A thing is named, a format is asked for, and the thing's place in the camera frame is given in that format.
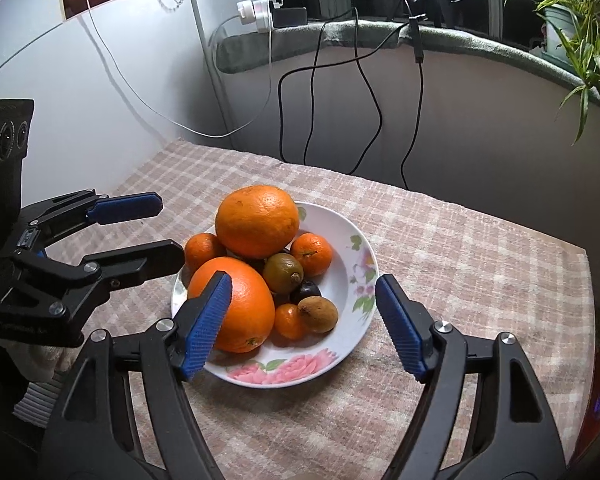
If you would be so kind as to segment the gloved left hand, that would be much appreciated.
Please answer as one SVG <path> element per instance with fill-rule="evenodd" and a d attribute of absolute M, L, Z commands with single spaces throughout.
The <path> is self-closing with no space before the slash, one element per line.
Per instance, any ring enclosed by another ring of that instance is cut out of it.
<path fill-rule="evenodd" d="M 68 372 L 80 352 L 79 348 L 36 346 L 0 339 L 4 349 L 29 382 L 49 382 L 56 372 Z"/>

